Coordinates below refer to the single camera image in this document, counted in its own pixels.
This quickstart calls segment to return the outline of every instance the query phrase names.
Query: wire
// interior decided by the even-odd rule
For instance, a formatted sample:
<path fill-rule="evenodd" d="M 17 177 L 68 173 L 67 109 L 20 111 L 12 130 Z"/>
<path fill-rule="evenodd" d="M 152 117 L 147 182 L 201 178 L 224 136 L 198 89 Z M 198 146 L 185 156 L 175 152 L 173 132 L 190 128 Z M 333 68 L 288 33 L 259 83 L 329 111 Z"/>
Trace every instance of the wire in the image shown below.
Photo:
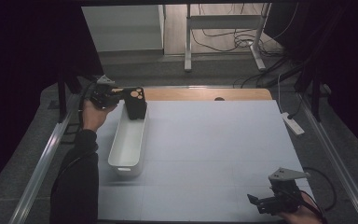
<path fill-rule="evenodd" d="M 211 47 L 211 46 L 204 45 L 204 44 L 201 44 L 200 42 L 198 42 L 197 39 L 196 39 L 196 37 L 194 36 L 193 30 L 191 30 L 191 34 L 193 35 L 193 39 L 194 39 L 194 41 L 195 41 L 197 44 L 199 44 L 199 45 L 201 45 L 201 46 L 203 46 L 203 47 L 205 47 L 205 48 L 208 48 L 208 49 L 214 49 L 214 50 L 220 51 L 220 52 L 230 52 L 230 51 L 232 51 L 232 50 L 238 48 L 238 46 L 236 46 L 236 47 L 234 47 L 233 49 L 216 49 L 216 48 L 213 48 L 213 47 Z"/>
<path fill-rule="evenodd" d="M 259 39 L 260 43 L 258 45 L 259 47 L 259 51 L 262 55 L 266 56 L 266 57 L 282 57 L 286 54 L 286 51 L 284 49 L 278 49 L 278 50 L 273 50 L 273 51 L 267 51 L 264 47 L 265 42 L 263 42 L 263 40 Z"/>
<path fill-rule="evenodd" d="M 253 39 L 240 39 L 240 36 L 249 36 L 255 38 L 254 35 L 234 35 L 234 46 L 242 49 L 250 47 L 252 44 L 249 44 L 249 41 L 253 41 Z"/>
<path fill-rule="evenodd" d="M 297 108 L 297 111 L 294 113 L 294 114 L 290 114 L 287 116 L 288 119 L 292 119 L 295 115 L 297 115 L 298 111 L 300 111 L 300 107 L 302 105 L 302 102 L 303 102 L 303 98 L 304 98 L 304 92 L 302 93 L 303 97 L 301 97 L 301 100 L 300 100 L 300 103 L 298 104 L 298 108 Z"/>
<path fill-rule="evenodd" d="M 324 211 L 328 212 L 330 211 L 331 209 L 334 208 L 334 206 L 336 206 L 336 203 L 337 203 L 337 192 L 336 192 L 336 189 L 334 188 L 334 185 L 333 183 L 331 182 L 331 180 L 327 177 L 327 175 L 325 175 L 322 171 L 319 171 L 315 168 L 312 168 L 312 167 L 308 167 L 308 166 L 304 166 L 303 167 L 303 170 L 312 170 L 316 173 L 318 173 L 319 175 L 321 175 L 322 177 L 324 177 L 324 179 L 329 183 L 330 187 L 331 187 L 331 190 L 333 191 L 333 202 L 327 206 Z"/>
<path fill-rule="evenodd" d="M 277 37 L 279 37 L 279 36 L 281 36 L 281 35 L 283 35 L 284 32 L 286 32 L 286 30 L 290 27 L 290 25 L 291 25 L 292 22 L 293 22 L 293 19 L 294 19 L 295 16 L 296 16 L 297 9 L 298 9 L 298 4 L 299 4 L 299 3 L 296 4 L 295 12 L 293 13 L 292 19 L 290 20 L 290 22 L 289 22 L 289 24 L 286 26 L 286 28 L 285 28 L 280 34 L 278 34 L 278 35 L 272 37 L 270 40 L 266 41 L 266 43 L 269 42 L 269 41 L 271 41 L 271 40 L 273 40 L 273 39 L 275 39 L 275 38 L 277 38 Z"/>
<path fill-rule="evenodd" d="M 287 61 L 287 58 L 283 57 L 281 58 L 279 61 L 277 61 L 275 64 L 273 64 L 270 68 L 268 68 L 266 71 L 260 73 L 260 74 L 257 74 L 255 76 L 252 76 L 252 77 L 248 77 L 245 79 L 245 77 L 241 77 L 241 78 L 238 78 L 234 81 L 234 83 L 232 84 L 232 88 L 235 89 L 235 85 L 237 85 L 237 82 L 242 80 L 242 79 L 245 79 L 242 83 L 241 83 L 241 88 L 243 88 L 243 86 L 245 85 L 246 82 L 248 82 L 249 80 L 252 80 L 253 78 L 255 77 L 258 77 L 257 79 L 257 82 L 256 82 L 256 86 L 258 85 L 258 80 L 262 77 L 262 76 L 265 76 L 267 73 L 270 73 L 272 71 L 274 71 L 275 69 L 279 68 L 280 66 L 282 66 L 282 62 L 285 63 Z"/>
<path fill-rule="evenodd" d="M 287 61 L 289 60 L 289 58 L 287 56 L 283 56 L 282 58 L 280 58 L 280 60 L 278 60 L 275 64 L 273 64 L 267 71 L 265 71 L 262 76 L 260 76 L 257 79 L 257 82 L 255 83 L 257 87 L 259 87 L 258 82 L 261 80 L 261 78 L 263 78 L 266 74 L 268 74 L 269 72 L 281 67 L 282 65 L 284 65 Z"/>
<path fill-rule="evenodd" d="M 236 33 L 243 33 L 243 32 L 249 32 L 249 31 L 253 31 L 254 29 L 247 29 L 247 30 L 242 30 L 242 31 L 238 31 L 238 32 L 228 32 L 228 33 L 222 33 L 219 35 L 208 35 L 205 34 L 205 32 L 203 32 L 206 36 L 210 36 L 210 37 L 216 37 L 216 36 L 221 36 L 221 35 L 232 35 L 232 34 L 236 34 Z"/>
<path fill-rule="evenodd" d="M 252 3 L 252 8 L 255 10 L 255 14 L 258 14 L 257 10 L 255 9 L 255 5 Z"/>
<path fill-rule="evenodd" d="M 289 198 L 299 202 L 301 205 L 305 206 L 306 208 L 308 208 L 312 213 L 314 213 L 316 216 L 318 216 L 318 218 L 320 218 L 322 220 L 323 224 L 327 224 L 327 219 L 324 216 L 323 211 L 320 209 L 319 205 L 312 199 L 312 197 L 309 196 L 308 193 L 306 193 L 311 199 L 312 201 L 315 203 L 315 205 L 318 207 L 318 209 L 316 209 L 314 206 L 310 205 L 309 203 L 305 202 L 303 199 L 298 199 L 297 197 L 293 196 L 292 194 L 286 192 L 283 189 L 280 188 L 276 188 L 276 187 L 272 187 L 273 190 L 277 190 L 281 193 L 283 193 L 284 195 L 288 196 Z"/>
<path fill-rule="evenodd" d="M 227 14 L 229 14 L 233 9 L 234 9 L 234 12 L 235 12 L 235 6 L 234 6 L 234 4 L 231 4 L 231 10 Z"/>

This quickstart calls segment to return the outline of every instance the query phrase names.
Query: white plastic container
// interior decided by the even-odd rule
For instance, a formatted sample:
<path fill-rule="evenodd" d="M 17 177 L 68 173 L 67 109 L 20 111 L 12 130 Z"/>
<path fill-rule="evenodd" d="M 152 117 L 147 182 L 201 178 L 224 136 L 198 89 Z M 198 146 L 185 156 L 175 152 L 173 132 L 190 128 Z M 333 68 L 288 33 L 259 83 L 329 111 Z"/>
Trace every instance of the white plastic container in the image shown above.
<path fill-rule="evenodd" d="M 142 172 L 145 154 L 146 125 L 145 119 L 130 120 L 126 106 L 123 105 L 115 140 L 110 150 L 108 162 L 118 175 L 139 175 Z"/>

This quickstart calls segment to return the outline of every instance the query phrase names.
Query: black cable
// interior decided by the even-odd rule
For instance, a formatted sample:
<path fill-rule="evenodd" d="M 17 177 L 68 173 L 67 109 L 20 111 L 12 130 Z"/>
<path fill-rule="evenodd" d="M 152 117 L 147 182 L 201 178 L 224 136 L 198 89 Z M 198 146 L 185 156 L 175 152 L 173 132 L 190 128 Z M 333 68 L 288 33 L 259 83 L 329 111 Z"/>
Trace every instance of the black cable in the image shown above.
<path fill-rule="evenodd" d="M 255 78 L 255 77 L 259 77 L 259 78 L 260 78 L 260 77 L 266 75 L 267 73 L 272 72 L 273 70 L 279 68 L 279 67 L 282 65 L 282 61 L 285 62 L 286 59 L 281 58 L 279 61 L 277 61 L 275 64 L 273 64 L 270 68 L 268 68 L 266 71 L 264 71 L 264 72 L 262 72 L 262 73 L 260 73 L 260 74 L 257 74 L 257 75 L 255 75 L 255 76 L 252 76 L 252 77 L 249 77 L 249 78 L 245 79 L 245 80 L 241 83 L 241 88 L 242 88 L 242 87 L 245 85 L 245 83 L 248 82 L 249 80 L 251 80 L 251 79 L 253 79 L 253 78 Z M 235 89 L 236 83 L 237 83 L 239 80 L 242 80 L 242 79 L 244 79 L 244 77 L 238 78 L 237 80 L 234 81 L 234 83 L 232 84 L 233 89 Z"/>
<path fill-rule="evenodd" d="M 254 29 L 247 29 L 247 30 L 237 31 L 237 33 L 249 32 L 249 31 L 253 31 L 253 30 Z M 216 37 L 216 36 L 221 36 L 221 35 L 232 35 L 232 34 L 235 34 L 235 32 L 222 33 L 219 35 L 208 35 L 208 34 L 205 34 L 205 32 L 204 32 L 204 35 L 209 36 L 209 37 Z"/>
<path fill-rule="evenodd" d="M 257 87 L 259 87 L 258 82 L 261 80 L 261 78 L 263 78 L 266 74 L 268 74 L 269 72 L 281 67 L 282 65 L 284 65 L 287 61 L 289 60 L 289 57 L 287 56 L 283 56 L 282 58 L 280 58 L 280 60 L 278 60 L 275 64 L 273 64 L 268 70 L 266 70 L 262 76 L 260 76 L 257 79 L 257 82 L 255 83 Z"/>
<path fill-rule="evenodd" d="M 252 78 L 258 77 L 258 76 L 260 76 L 260 74 L 255 75 L 255 76 L 252 76 L 252 77 L 248 77 L 246 80 L 244 80 L 244 81 L 242 82 L 242 84 L 241 84 L 241 89 L 242 89 L 243 85 L 244 85 L 247 81 L 251 80 Z M 232 88 L 235 89 L 236 83 L 237 83 L 238 81 L 242 80 L 242 79 L 244 79 L 244 78 L 241 77 L 241 78 L 238 78 L 237 80 L 235 80 L 234 83 L 232 84 Z"/>
<path fill-rule="evenodd" d="M 323 213 L 323 210 L 322 210 L 321 206 L 319 206 L 319 204 L 317 204 L 317 203 L 315 202 L 315 200 L 314 200 L 305 190 L 302 190 L 302 189 L 301 189 L 300 192 L 305 193 L 305 194 L 312 200 L 313 204 L 316 205 L 316 207 L 318 208 L 318 210 L 319 210 L 319 211 L 323 214 L 323 216 L 324 216 L 324 213 Z"/>
<path fill-rule="evenodd" d="M 302 105 L 302 101 L 303 101 L 303 97 L 301 97 L 301 100 L 300 100 L 300 103 L 298 104 L 298 108 L 297 108 L 297 111 L 294 113 L 294 114 L 289 114 L 287 116 L 288 119 L 292 119 L 295 115 L 297 115 L 298 111 L 300 111 L 300 107 Z"/>
<path fill-rule="evenodd" d="M 301 198 L 298 199 L 297 197 L 293 196 L 292 194 L 286 192 L 285 190 L 283 189 L 280 189 L 280 188 L 276 188 L 276 187 L 272 187 L 273 190 L 277 190 L 281 193 L 283 193 L 284 195 L 288 196 L 289 198 L 299 202 L 301 205 L 305 206 L 306 208 L 308 208 L 312 213 L 314 213 L 319 219 L 322 220 L 322 223 L 323 224 L 327 224 L 327 219 L 325 218 L 324 216 L 324 213 L 321 209 L 316 209 L 314 206 L 312 206 L 311 204 L 307 203 L 304 201 L 304 199 Z"/>
<path fill-rule="evenodd" d="M 259 43 L 258 49 L 260 53 L 266 57 L 282 57 L 286 54 L 286 51 L 284 49 L 281 49 L 281 51 L 267 51 L 264 48 L 264 41 L 262 39 L 259 39 L 261 44 Z"/>
<path fill-rule="evenodd" d="M 252 3 L 252 8 L 255 10 L 255 14 L 257 14 L 257 10 L 255 9 L 255 5 Z"/>
<path fill-rule="evenodd" d="M 242 48 L 242 49 L 250 47 L 250 45 L 248 44 L 249 43 L 248 41 L 254 41 L 254 40 L 253 39 L 240 39 L 239 38 L 240 36 L 250 36 L 252 38 L 255 38 L 254 35 L 236 35 L 236 36 L 234 36 L 234 46 L 237 48 Z"/>
<path fill-rule="evenodd" d="M 228 12 L 227 14 L 229 15 L 229 13 L 230 13 L 233 9 L 234 9 L 234 12 L 235 12 L 235 5 L 234 5 L 234 3 L 231 4 L 231 9 L 229 10 L 229 12 Z"/>
<path fill-rule="evenodd" d="M 208 48 L 208 49 L 214 49 L 214 50 L 220 51 L 220 52 L 230 52 L 230 51 L 232 51 L 232 50 L 238 48 L 238 47 L 234 47 L 233 49 L 215 49 L 215 48 L 213 48 L 213 47 L 211 47 L 211 46 L 204 45 L 204 44 L 201 44 L 200 42 L 198 42 L 197 39 L 196 39 L 196 37 L 194 36 L 193 30 L 191 30 L 191 34 L 193 35 L 193 39 L 194 39 L 194 41 L 195 41 L 197 44 L 199 44 L 199 45 L 201 45 L 201 46 L 203 46 L 203 47 L 205 47 L 205 48 Z"/>
<path fill-rule="evenodd" d="M 329 183 L 330 187 L 331 187 L 331 190 L 333 191 L 333 202 L 327 206 L 324 211 L 328 212 L 330 211 L 334 206 L 336 206 L 336 203 L 337 203 L 337 192 L 336 192 L 336 189 L 334 188 L 334 185 L 333 183 L 331 182 L 331 180 L 327 177 L 327 175 L 325 175 L 322 171 L 319 171 L 315 168 L 312 168 L 312 167 L 308 167 L 308 166 L 304 166 L 303 167 L 303 170 L 312 170 L 316 173 L 318 173 L 319 175 L 323 176 L 324 179 Z"/>

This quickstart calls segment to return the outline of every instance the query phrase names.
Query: white power strip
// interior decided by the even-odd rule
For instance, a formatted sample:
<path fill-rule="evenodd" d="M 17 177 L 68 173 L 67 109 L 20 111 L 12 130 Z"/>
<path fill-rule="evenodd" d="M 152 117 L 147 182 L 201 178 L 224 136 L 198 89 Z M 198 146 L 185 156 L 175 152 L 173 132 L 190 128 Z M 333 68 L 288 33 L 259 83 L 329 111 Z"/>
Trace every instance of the white power strip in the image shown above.
<path fill-rule="evenodd" d="M 288 119 L 287 116 L 289 116 L 287 112 L 282 113 L 284 123 L 292 130 L 292 132 L 296 136 L 303 134 L 304 130 L 297 124 L 297 122 L 293 119 Z"/>

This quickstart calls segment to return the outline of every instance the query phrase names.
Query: black sleeve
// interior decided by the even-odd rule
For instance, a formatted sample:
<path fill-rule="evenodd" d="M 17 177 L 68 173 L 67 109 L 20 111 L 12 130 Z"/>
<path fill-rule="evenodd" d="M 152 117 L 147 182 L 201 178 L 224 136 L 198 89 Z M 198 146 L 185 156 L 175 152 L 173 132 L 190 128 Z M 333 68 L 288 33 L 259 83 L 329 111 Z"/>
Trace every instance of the black sleeve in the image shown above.
<path fill-rule="evenodd" d="M 50 223 L 96 223 L 98 219 L 97 134 L 83 130 L 65 155 L 50 197 Z"/>

